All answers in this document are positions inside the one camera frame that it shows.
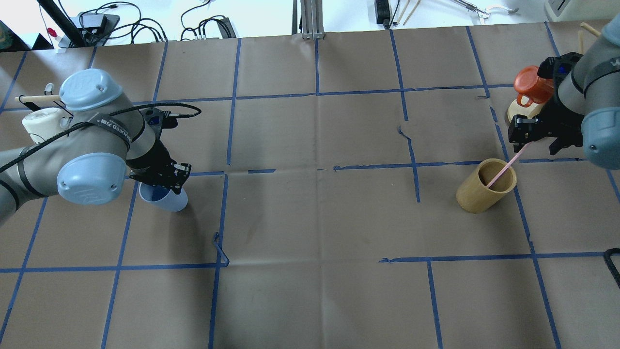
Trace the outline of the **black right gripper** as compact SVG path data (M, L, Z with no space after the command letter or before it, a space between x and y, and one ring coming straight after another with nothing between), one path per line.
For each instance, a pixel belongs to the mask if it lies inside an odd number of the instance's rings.
M525 145L551 137L556 140L549 145L549 154L571 146L582 147L583 115L572 112L560 102L549 101L541 112L532 118L516 114L509 125L509 142L514 152L520 152Z

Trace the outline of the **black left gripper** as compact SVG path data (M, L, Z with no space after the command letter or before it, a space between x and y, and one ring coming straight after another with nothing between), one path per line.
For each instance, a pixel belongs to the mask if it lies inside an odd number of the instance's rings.
M131 179L172 190L175 194L180 194L192 171L190 163L172 159L163 143L154 143L144 155L129 159L128 167Z

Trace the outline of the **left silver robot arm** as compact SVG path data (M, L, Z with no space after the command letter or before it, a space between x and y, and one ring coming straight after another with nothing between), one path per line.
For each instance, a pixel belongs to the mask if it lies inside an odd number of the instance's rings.
M58 97L73 119L50 135L51 125L36 145L1 153L1 221L26 202L60 195L82 205L102 205L117 199L126 177L139 183L142 200L163 210L179 212L188 204L183 188L192 166L172 159L161 141L164 129L175 128L187 113L168 107L200 108L181 102L135 106L122 87L102 69L74 73Z

